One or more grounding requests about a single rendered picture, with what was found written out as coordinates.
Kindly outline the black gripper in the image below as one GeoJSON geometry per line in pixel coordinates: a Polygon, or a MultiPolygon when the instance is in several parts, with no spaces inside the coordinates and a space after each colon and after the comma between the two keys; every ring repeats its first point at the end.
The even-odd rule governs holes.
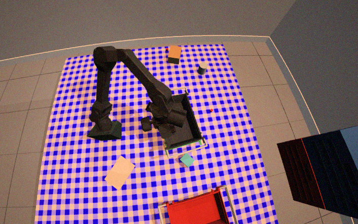
{"type": "Polygon", "coordinates": [[[154,129],[157,129],[156,125],[157,124],[164,124],[167,120],[163,120],[163,121],[156,121],[153,117],[150,121],[149,117],[145,117],[145,118],[142,118],[141,120],[141,126],[142,126],[142,130],[144,132],[148,132],[148,131],[151,131],[152,130],[152,127],[151,127],[151,124],[153,124],[154,126],[154,129]]]}

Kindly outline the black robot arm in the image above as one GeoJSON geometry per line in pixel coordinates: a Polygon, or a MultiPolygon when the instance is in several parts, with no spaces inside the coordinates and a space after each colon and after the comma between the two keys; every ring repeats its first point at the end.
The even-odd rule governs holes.
{"type": "Polygon", "coordinates": [[[96,100],[92,105],[89,119],[96,124],[97,132],[110,131],[113,125],[111,118],[108,117],[112,111],[112,104],[108,100],[110,78],[114,66],[120,61],[147,90],[152,102],[148,103],[146,110],[151,112],[156,121],[167,120],[164,124],[156,125],[161,138],[166,139],[174,135],[176,132],[174,126],[183,127],[187,111],[174,107],[171,89],[157,80],[131,49],[116,49],[113,46],[97,47],[93,51],[93,58],[98,70],[96,100]]]}

